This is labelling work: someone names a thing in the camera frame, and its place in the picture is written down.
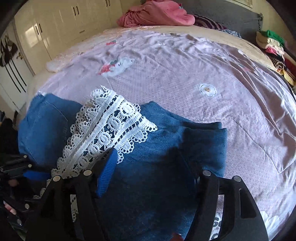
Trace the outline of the blue lace-trimmed denim pants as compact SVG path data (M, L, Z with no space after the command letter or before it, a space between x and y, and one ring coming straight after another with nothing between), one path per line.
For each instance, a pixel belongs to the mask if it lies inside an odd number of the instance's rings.
M18 148L38 167L75 177L117 150L107 192L97 201L111 240L168 240L186 235L197 208L178 169L225 172L227 129L194 123L151 101L138 105L101 87L85 104L36 94L18 128Z

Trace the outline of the lilac quilted bedspread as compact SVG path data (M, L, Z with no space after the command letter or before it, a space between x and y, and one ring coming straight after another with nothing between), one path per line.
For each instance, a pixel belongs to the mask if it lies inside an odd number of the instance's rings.
M274 70L226 44L137 30L64 67L47 62L28 97L49 92L84 103L100 86L198 123L221 122L228 129L226 176L246 180L269 238L283 231L295 207L295 96Z

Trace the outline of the cream glossy wardrobe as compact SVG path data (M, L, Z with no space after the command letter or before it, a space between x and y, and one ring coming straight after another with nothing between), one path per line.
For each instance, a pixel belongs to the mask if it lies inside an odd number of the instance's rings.
M27 1L14 20L25 57L38 74L76 43L116 27L122 13L119 0Z

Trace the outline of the stack of folded clothes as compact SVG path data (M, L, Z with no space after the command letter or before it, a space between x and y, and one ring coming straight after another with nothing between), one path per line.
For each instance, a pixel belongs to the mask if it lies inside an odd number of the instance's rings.
M295 90L295 59L288 53L285 40L271 30L256 32L255 40L272 61L277 73Z

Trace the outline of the striped purple pillow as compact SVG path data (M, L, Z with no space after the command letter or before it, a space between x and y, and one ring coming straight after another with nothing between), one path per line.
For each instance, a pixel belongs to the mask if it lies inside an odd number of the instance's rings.
M194 18L195 18L194 25L196 25L198 27L214 29L214 30L225 30L226 29L226 27L224 27L221 23L211 20L210 18L207 18L205 16L194 15Z

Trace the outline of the pink crumpled blanket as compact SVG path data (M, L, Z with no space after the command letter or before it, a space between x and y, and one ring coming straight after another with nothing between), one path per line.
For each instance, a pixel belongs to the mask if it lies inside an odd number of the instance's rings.
M130 28L137 26L192 26L195 17L187 13L175 1L146 1L132 6L122 15L117 24Z

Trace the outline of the grey padded headboard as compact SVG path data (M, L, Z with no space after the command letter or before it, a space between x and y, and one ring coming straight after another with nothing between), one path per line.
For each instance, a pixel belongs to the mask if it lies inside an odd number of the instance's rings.
M263 23L263 15L228 1L180 1L190 15L201 15L221 23L227 33L255 42L256 32Z

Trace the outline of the wall painting with tree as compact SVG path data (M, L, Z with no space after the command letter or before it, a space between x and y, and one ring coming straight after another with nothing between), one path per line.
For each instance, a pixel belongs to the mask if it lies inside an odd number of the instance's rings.
M253 8L253 0L230 0L230 2L243 6L244 8Z

